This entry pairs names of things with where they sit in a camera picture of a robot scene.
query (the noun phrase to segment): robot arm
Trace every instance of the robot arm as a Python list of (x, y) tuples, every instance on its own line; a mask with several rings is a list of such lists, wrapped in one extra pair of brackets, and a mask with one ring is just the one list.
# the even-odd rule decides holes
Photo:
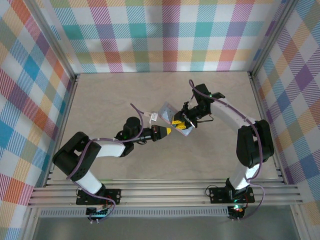
[(250, 184), (247, 179), (255, 176), (260, 165), (259, 147), (255, 139), (255, 132), (246, 120), (254, 123), (253, 125), (259, 134), (262, 145), (263, 163), (274, 154), (269, 124), (265, 120), (256, 121), (249, 116), (246, 116), (246, 120), (244, 120), (233, 110), (234, 107), (228, 107), (231, 105), (224, 95), (220, 92), (211, 94), (205, 84), (197, 85), (195, 89), (216, 100), (205, 97), (195, 90), (192, 90), (198, 105), (189, 109), (188, 102), (185, 102), (182, 110), (174, 115), (172, 125), (175, 125), (178, 129), (197, 128), (198, 123), (200, 123), (198, 121), (199, 119), (207, 115), (213, 115), (221, 119), (237, 133), (236, 155), (239, 163), (236, 166), (234, 174), (226, 180), (225, 186), (229, 200), (237, 199), (248, 191)]
[[(91, 142), (80, 166), (70, 179), (90, 194), (102, 197), (109, 196), (110, 192), (108, 192), (105, 186), (90, 172), (93, 161), (99, 157), (125, 157), (134, 149), (134, 143), (145, 144), (149, 140), (156, 142), (169, 135), (171, 132), (171, 129), (168, 127), (152, 125), (151, 128), (143, 128), (140, 136), (132, 139), (138, 135), (141, 128), (140, 120), (137, 117), (129, 117), (123, 126), (123, 130), (119, 131), (114, 138), (116, 141), (102, 139), (99, 143)], [(89, 141), (90, 139), (85, 133), (77, 132), (53, 156), (53, 163), (69, 176), (77, 167), (79, 159)], [(80, 195), (81, 194), (83, 194), (84, 198), (89, 198), (89, 196), (85, 195), (83, 192), (80, 192)]]

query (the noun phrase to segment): aluminum rail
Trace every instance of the aluminum rail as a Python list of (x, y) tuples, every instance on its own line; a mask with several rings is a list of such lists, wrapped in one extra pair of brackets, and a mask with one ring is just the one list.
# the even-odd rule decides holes
[[(264, 205), (295, 205), (302, 203), (296, 185), (285, 185), (278, 169), (278, 178), (258, 179), (265, 189)], [(46, 187), (35, 188), (29, 206), (39, 208), (83, 207), (76, 205), (76, 189), (71, 181), (52, 180), (49, 175)], [(121, 189), (121, 207), (204, 207), (230, 206), (227, 203), (211, 204), (205, 195), (209, 185), (225, 186), (225, 179), (132, 179), (102, 180), (108, 189)], [(262, 199), (262, 190), (253, 187), (255, 203)]]

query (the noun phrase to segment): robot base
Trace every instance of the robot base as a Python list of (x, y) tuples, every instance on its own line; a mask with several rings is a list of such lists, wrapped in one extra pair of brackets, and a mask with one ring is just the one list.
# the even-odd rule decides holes
[[(76, 195), (76, 205), (105, 205), (107, 203), (105, 199), (90, 196), (82, 190), (78, 190)], [(101, 189), (95, 195), (110, 198), (118, 205), (121, 198), (121, 189), (106, 189), (106, 187), (102, 185)]]
[(246, 193), (234, 199), (230, 199), (224, 187), (211, 187), (209, 188), (209, 196), (212, 204), (251, 204), (255, 202), (254, 192), (251, 187), (247, 188)]

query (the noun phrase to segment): metal frame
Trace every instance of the metal frame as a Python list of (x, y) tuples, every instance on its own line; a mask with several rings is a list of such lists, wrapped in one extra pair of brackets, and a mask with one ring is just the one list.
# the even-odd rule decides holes
[(261, 42), (264, 40), (265, 34), (273, 20), (273, 16), (276, 14), (282, 0), (274, 0), (272, 3), (272, 7), (270, 11), (268, 12), (267, 18), (264, 20), (264, 24), (262, 28), (260, 29), (260, 34), (256, 37), (255, 43), (253, 44), (251, 48), (251, 54), (246, 60), (246, 64), (243, 69), (250, 69), (252, 62), (255, 58), (256, 52), (259, 50), (259, 47), (261, 45)]
[(42, 4), (44, 8), (46, 9), (47, 13), (50, 16), (50, 20), (52, 21), (53, 25), (55, 26), (56, 31), (59, 33), (59, 36), (61, 38), (61, 45), (60, 48), (64, 48), (65, 51), (67, 51), (72, 58), (73, 61), (73, 67), (75, 68), (75, 71), (78, 73), (83, 73), (84, 70), (79, 62), (79, 59), (76, 57), (76, 52), (74, 48), (71, 45), (71, 42), (69, 41), (67, 34), (61, 24), (61, 22), (58, 19), (58, 16), (54, 10), (54, 7), (52, 6), (50, 0), (42, 0)]
[[(257, 107), (261, 118), (266, 119), (262, 101), (255, 88), (255, 83), (251, 76), (256, 76), (266, 60), (270, 50), (277, 40), (281, 30), (283, 29), (287, 19), (297, 4), (297, 0), (289, 0), (284, 7), (281, 17), (276, 23), (276, 28), (271, 34), (265, 48), (263, 49), (260, 58), (258, 59), (249, 79), (252, 91), (257, 103)], [(73, 71), (67, 57), (62, 51), (58, 41), (48, 26), (44, 16), (41, 13), (38, 5), (34, 0), (25, 0), (26, 5), (30, 9), (36, 22), (39, 24), (43, 34), (50, 43), (53, 51), (58, 56), (66, 71), (70, 74), (73, 83), (70, 91), (70, 97), (63, 116), (60, 131), (58, 133), (54, 152), (56, 152), (61, 144), (66, 123), (68, 120), (71, 105), (75, 96), (78, 85), (77, 74)], [(291, 205), (292, 213), (302, 239), (310, 239), (306, 223), (303, 218), (303, 213), (300, 204), (303, 203), (302, 196), (296, 185), (286, 185), (288, 180), (282, 174), (283, 166), (279, 160), (278, 153), (273, 157), (278, 178), (276, 179), (258, 179), (253, 182), (260, 184), (265, 188), (264, 205)], [(36, 230), (36, 225), (39, 217), (54, 218), (54, 217), (81, 217), (85, 216), (84, 206), (76, 205), (76, 189), (77, 187), (67, 180), (52, 180), (54, 165), (50, 162), (43, 180), (43, 187), (35, 188), (31, 196), (29, 207), (23, 219), (22, 229), (19, 239), (32, 239)], [(158, 210), (172, 210), (169, 213), (158, 217), (167, 217), (168, 214), (176, 217), (181, 217), (179, 210), (187, 209), (194, 210), (193, 212), (183, 213), (183, 217), (187, 216), (225, 216), (226, 206), (229, 204), (210, 204), (210, 198), (205, 195), (205, 189), (208, 185), (214, 184), (218, 187), (225, 186), (225, 179), (153, 179), (153, 180), (108, 180), (102, 181), (107, 188), (122, 189), (122, 199), (120, 205), (111, 217), (123, 217), (130, 215), (135, 217), (144, 217), (148, 213), (157, 215)], [(262, 198), (262, 190), (253, 188), (256, 202), (251, 205), (258, 205)]]
[(273, 48), (275, 42), (277, 41), (282, 29), (284, 28), (287, 20), (289, 19), (291, 13), (295, 9), (299, 0), (287, 0), (282, 12), (280, 13), (280, 18), (275, 23), (275, 28), (268, 38), (260, 57), (257, 59), (255, 66), (252, 69), (251, 75), (256, 77), (265, 60), (267, 59), (271, 49)]
[(32, 16), (34, 17), (36, 23), (39, 25), (43, 35), (45, 36), (46, 40), (50, 44), (53, 52), (62, 63), (65, 71), (69, 74), (69, 76), (75, 80), (77, 78), (77, 74), (74, 72), (73, 68), (71, 67), (68, 58), (66, 57), (65, 53), (61, 49), (57, 38), (55, 37), (54, 33), (50, 29), (45, 17), (43, 16), (38, 4), (35, 0), (24, 0), (26, 6), (30, 10)]

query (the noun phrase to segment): plaid wallpaper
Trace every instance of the plaid wallpaper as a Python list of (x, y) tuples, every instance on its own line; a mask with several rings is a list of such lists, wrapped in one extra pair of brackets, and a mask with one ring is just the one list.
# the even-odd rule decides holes
[(281, 14), (285, 8), (286, 3), (289, 0), (281, 0), (280, 5), (278, 6), (275, 15), (272, 18), (272, 21), (267, 29), (267, 31), (265, 32), (265, 35), (260, 43), (260, 46), (258, 48), (258, 50), (256, 51), (254, 58), (252, 60), (252, 63), (250, 65), (250, 68), (248, 70), (248, 72), (252, 72), (253, 68), (255, 67), (257, 60), (259, 59), (259, 57), (261, 56), (262, 50), (264, 49), (264, 47), (266, 46), (267, 42), (269, 41), (269, 38), (271, 36), (271, 34), (273, 33), (273, 31), (275, 30), (275, 27), (277, 26), (277, 21), (279, 20), (279, 18), (281, 17)]
[(18, 237), (71, 85), (22, 0), (0, 0), (0, 239)]
[(256, 79), (291, 184), (320, 239), (320, 0), (300, 0)]
[(76, 72), (122, 73), (246, 71), (280, 1), (37, 2)]

